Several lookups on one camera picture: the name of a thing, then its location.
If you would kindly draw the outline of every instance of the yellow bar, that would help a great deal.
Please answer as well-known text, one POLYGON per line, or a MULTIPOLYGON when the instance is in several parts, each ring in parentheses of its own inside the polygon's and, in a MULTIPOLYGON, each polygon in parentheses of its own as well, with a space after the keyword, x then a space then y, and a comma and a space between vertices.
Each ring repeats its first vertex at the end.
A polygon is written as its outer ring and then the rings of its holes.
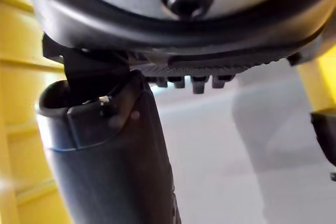
POLYGON ((336 46, 298 67, 314 111, 336 107, 336 46))

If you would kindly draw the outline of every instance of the black screw head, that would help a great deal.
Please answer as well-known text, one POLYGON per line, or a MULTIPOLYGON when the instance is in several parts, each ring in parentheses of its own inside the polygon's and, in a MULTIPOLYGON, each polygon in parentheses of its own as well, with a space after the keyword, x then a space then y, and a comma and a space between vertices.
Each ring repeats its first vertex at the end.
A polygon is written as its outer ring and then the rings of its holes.
POLYGON ((203 17, 214 0, 162 0, 172 16, 179 20, 195 20, 203 17))

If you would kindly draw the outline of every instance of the gray floor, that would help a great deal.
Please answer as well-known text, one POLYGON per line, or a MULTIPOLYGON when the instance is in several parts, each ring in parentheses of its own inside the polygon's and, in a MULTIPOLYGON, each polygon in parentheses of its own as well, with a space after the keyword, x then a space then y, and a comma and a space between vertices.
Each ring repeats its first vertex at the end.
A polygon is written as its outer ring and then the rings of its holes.
POLYGON ((153 87, 183 224, 335 223, 336 183, 286 61, 204 95, 153 87))

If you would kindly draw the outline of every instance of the concrete floor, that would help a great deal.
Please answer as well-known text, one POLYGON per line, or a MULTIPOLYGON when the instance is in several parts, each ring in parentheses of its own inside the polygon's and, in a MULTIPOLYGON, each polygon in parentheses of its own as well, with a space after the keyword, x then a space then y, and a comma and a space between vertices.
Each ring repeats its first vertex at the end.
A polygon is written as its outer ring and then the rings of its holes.
POLYGON ((336 183, 285 60, 204 95, 153 87, 183 224, 335 223, 336 183))

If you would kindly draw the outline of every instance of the black bracket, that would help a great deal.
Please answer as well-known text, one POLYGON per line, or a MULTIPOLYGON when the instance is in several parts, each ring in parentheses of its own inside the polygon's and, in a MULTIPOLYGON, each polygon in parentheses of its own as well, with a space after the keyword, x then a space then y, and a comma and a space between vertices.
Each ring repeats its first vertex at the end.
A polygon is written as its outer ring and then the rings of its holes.
POLYGON ((82 102, 106 95, 130 72, 126 52, 67 48, 46 34, 43 37, 43 55, 64 64, 74 99, 82 102))

